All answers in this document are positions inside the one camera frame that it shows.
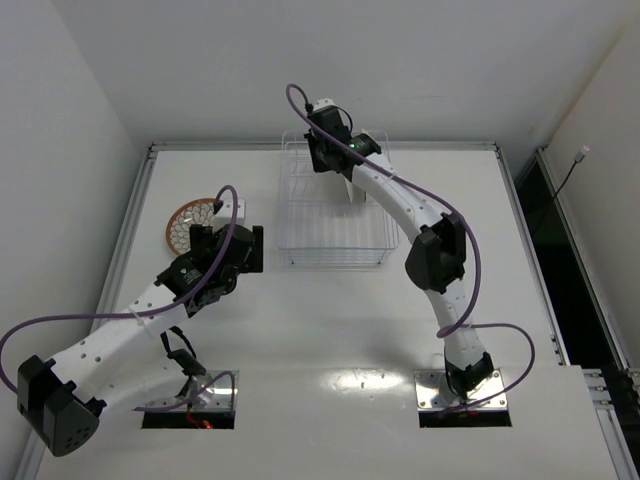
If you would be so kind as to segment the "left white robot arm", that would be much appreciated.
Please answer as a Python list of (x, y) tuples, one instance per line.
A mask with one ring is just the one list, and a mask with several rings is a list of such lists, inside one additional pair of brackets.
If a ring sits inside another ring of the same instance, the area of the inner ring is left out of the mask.
[(48, 360), (33, 355), (17, 373), (19, 413), (55, 457), (96, 432), (120, 388), (115, 371), (166, 331), (234, 291), (240, 275), (263, 270), (264, 229), (194, 225), (190, 250), (177, 257), (122, 313)]

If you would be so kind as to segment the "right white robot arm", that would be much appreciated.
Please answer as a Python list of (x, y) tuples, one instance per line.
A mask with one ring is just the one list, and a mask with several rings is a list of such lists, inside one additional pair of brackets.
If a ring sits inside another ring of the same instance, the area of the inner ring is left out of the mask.
[(405, 271), (436, 315), (448, 386), (458, 398), (467, 399), (493, 371), (491, 356), (472, 329), (481, 274), (475, 236), (452, 206), (433, 205), (418, 195), (369, 134), (352, 133), (332, 100), (306, 103), (305, 113), (314, 171), (335, 172), (364, 191), (411, 243)]

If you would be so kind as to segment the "grey rimmed sunburst plate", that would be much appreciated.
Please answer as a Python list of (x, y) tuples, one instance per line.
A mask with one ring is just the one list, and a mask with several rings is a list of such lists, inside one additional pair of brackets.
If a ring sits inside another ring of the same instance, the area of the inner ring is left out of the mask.
[(348, 179), (344, 180), (349, 201), (353, 205), (364, 204), (366, 202), (366, 191)]

